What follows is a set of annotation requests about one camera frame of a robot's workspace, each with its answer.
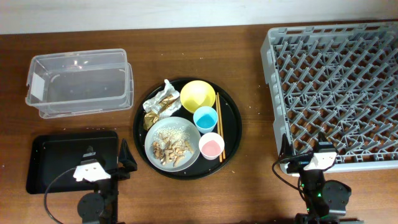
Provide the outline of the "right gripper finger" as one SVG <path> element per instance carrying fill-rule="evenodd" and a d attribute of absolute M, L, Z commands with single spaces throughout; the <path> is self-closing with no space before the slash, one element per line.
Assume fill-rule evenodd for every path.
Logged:
<path fill-rule="evenodd" d="M 286 157 L 291 157 L 291 156 L 293 156 L 293 145 L 289 143 L 287 135 L 283 134 L 280 152 L 279 152 L 279 158 L 284 159 Z"/>
<path fill-rule="evenodd" d="M 318 145 L 319 146 L 333 146 L 333 143 L 327 140 L 326 136 L 322 133 L 318 133 Z"/>

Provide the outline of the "peanut shells and rice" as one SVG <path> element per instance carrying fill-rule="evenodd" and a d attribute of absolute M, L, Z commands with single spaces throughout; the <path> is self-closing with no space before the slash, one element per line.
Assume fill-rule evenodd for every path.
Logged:
<path fill-rule="evenodd" d="M 172 164 L 178 167 L 187 154 L 195 153 L 188 140 L 189 135 L 182 128 L 160 128 L 152 143 L 153 155 L 162 166 Z"/>

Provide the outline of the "gold foil wrapper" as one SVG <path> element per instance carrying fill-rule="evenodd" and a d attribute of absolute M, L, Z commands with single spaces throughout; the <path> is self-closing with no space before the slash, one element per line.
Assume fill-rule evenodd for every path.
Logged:
<path fill-rule="evenodd" d="M 178 100 L 179 97 L 169 95 L 151 106 L 147 105 L 144 115 L 144 129 L 149 130 L 159 120 L 172 116 L 178 110 Z"/>

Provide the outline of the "wooden chopstick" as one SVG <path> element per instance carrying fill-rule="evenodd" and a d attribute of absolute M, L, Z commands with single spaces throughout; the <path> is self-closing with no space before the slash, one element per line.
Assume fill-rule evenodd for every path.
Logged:
<path fill-rule="evenodd" d="M 217 116 L 218 116 L 218 122 L 217 122 L 217 132 L 218 132 L 218 134 L 221 136 L 221 137 L 223 137 L 223 132 L 222 132 L 222 127 L 221 127 L 221 115 L 220 115 L 220 112 L 221 112 L 221 108 L 220 108 L 220 96 L 219 96 L 219 93 L 217 92 L 216 93 L 216 100 L 215 100 L 215 103 L 216 103 L 216 112 L 217 112 Z M 221 154 L 219 155 L 219 161 L 220 161 L 220 163 L 222 163 L 222 161 L 223 161 L 223 150 L 222 150 L 222 152 L 221 152 Z"/>
<path fill-rule="evenodd" d="M 218 134 L 224 138 L 223 134 L 223 120 L 222 120 L 222 112 L 221 112 L 221 100 L 220 94 L 216 93 L 216 102 L 217 102 L 217 113 L 218 113 Z M 225 160 L 225 150 L 223 149 L 222 153 L 220 154 L 220 162 L 222 163 Z"/>

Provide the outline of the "white napkin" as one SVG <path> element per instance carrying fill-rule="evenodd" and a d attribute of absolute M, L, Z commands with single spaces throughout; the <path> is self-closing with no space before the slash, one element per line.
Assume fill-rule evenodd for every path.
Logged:
<path fill-rule="evenodd" d="M 164 80 L 164 89 L 154 97 L 143 103 L 146 112 L 145 117 L 149 119 L 164 119 L 172 116 L 182 107 L 180 92 L 167 80 Z"/>

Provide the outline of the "grey plate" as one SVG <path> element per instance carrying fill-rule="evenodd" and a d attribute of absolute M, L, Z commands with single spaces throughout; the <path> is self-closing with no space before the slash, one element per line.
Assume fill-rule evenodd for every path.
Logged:
<path fill-rule="evenodd" d="M 186 158 L 182 160 L 182 163 L 178 167 L 173 167 L 172 164 L 167 164 L 162 166 L 160 161 L 157 160 L 152 152 L 152 143 L 155 140 L 155 135 L 160 128 L 182 128 L 185 130 L 189 135 L 189 142 L 195 150 L 193 155 L 187 154 Z M 172 116 L 169 118 L 162 119 L 156 122 L 148 131 L 144 148 L 146 156 L 149 162 L 155 166 L 156 168 L 160 169 L 161 171 L 165 172 L 179 172 L 185 170 L 193 165 L 193 163 L 198 159 L 200 155 L 200 150 L 198 148 L 198 142 L 201 138 L 201 134 L 197 130 L 196 126 L 191 123 L 189 120 L 181 117 Z"/>

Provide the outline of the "pink cup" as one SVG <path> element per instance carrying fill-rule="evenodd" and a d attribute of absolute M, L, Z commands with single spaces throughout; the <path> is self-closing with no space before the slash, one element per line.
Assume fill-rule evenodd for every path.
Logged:
<path fill-rule="evenodd" d="M 224 140 L 217 133 L 204 134 L 198 145 L 202 156 L 208 160 L 219 158 L 224 151 Z"/>

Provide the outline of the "blue cup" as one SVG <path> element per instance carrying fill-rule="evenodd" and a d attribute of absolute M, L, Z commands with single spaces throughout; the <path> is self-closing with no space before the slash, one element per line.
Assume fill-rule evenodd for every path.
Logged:
<path fill-rule="evenodd" d="M 193 121 L 200 133 L 210 133 L 217 125 L 217 112 L 212 107 L 202 106 L 194 112 Z"/>

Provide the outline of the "yellow bowl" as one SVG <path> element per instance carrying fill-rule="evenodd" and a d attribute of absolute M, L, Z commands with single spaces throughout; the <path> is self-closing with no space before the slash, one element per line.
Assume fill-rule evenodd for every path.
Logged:
<path fill-rule="evenodd" d="M 215 97 L 213 87 L 201 80 L 188 82 L 180 92 L 182 106 L 191 113 L 202 106 L 212 107 L 215 103 Z"/>

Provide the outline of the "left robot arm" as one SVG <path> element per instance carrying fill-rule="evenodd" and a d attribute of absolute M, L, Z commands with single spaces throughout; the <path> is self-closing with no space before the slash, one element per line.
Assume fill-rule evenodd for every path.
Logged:
<path fill-rule="evenodd" d="M 83 223 L 118 222 L 118 182 L 128 180 L 130 173 L 137 170 L 125 139 L 121 143 L 118 162 L 121 167 L 106 171 L 103 156 L 89 147 L 76 167 L 73 174 L 76 181 L 85 180 L 95 186 L 94 192 L 84 195 L 78 202 L 77 211 Z"/>

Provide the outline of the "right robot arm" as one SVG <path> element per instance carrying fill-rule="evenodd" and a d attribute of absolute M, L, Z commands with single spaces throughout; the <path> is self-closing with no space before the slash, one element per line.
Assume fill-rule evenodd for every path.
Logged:
<path fill-rule="evenodd" d="M 287 135 L 283 134 L 279 159 L 273 163 L 272 170 L 277 164 L 286 164 L 288 174 L 298 174 L 296 186 L 280 178 L 297 190 L 306 204 L 307 213 L 296 214 L 294 223 L 339 223 L 340 217 L 346 215 L 351 188 L 337 180 L 326 180 L 324 176 L 335 163 L 337 149 L 323 133 L 318 133 L 318 141 L 311 151 L 294 155 L 293 150 Z"/>

